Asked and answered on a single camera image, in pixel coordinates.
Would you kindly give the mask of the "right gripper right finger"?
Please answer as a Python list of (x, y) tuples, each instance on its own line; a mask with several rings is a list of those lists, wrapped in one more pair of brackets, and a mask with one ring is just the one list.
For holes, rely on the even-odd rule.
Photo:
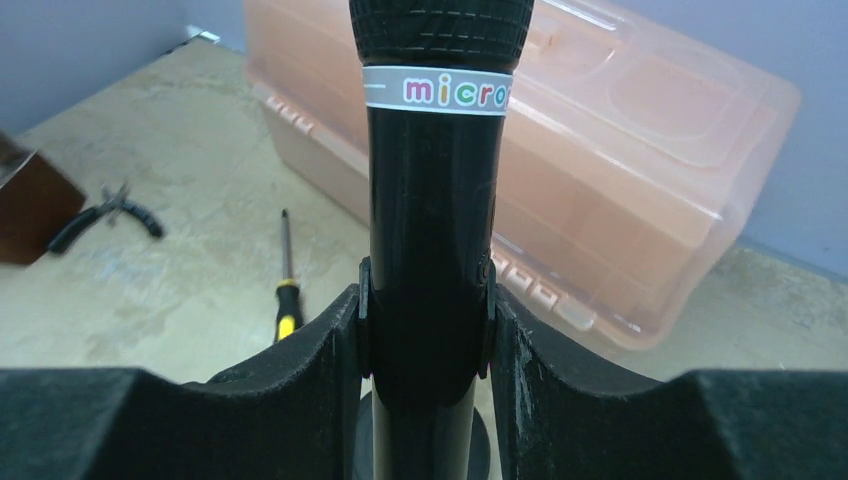
[(507, 479), (843, 479), (847, 376), (621, 367), (499, 288), (491, 382)]

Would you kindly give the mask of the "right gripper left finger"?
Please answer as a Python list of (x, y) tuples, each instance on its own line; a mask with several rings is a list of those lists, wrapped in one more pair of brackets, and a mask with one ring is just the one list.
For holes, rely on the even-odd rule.
[(349, 479), (359, 291), (204, 383), (138, 368), (5, 369), (5, 479)]

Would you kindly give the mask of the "brown wooden metronome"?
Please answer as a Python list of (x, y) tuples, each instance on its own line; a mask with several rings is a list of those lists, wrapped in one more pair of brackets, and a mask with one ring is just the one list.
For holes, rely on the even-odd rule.
[(79, 212), (86, 194), (42, 152), (1, 134), (1, 263), (30, 265)]

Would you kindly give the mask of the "black microphone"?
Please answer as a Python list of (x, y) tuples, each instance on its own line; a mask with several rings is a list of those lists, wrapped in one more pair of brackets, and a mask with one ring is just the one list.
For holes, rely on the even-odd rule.
[(378, 304), (442, 289), (494, 322), (491, 237), (501, 137), (529, 1), (353, 1), (369, 131)]

